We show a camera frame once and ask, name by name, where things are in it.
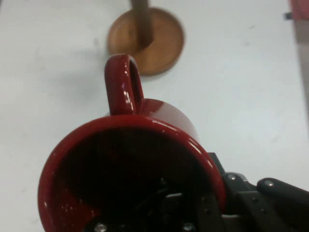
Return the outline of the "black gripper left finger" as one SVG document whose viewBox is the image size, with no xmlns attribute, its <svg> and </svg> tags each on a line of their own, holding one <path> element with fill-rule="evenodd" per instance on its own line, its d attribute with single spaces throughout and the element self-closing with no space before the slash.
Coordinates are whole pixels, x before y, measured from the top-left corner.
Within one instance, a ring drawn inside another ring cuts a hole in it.
<svg viewBox="0 0 309 232">
<path fill-rule="evenodd" d="M 136 232 L 224 232 L 212 193 L 157 193 L 135 207 Z"/>
</svg>

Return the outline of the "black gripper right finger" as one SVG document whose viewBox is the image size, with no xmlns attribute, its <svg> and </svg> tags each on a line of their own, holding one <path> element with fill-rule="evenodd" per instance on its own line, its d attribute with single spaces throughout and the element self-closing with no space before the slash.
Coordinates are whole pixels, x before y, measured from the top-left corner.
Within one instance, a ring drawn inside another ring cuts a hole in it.
<svg viewBox="0 0 309 232">
<path fill-rule="evenodd" d="M 309 193 L 275 178 L 256 185 L 244 175 L 226 172 L 217 155 L 210 157 L 226 189 L 225 213 L 214 213 L 212 227 L 221 232 L 307 232 Z"/>
</svg>

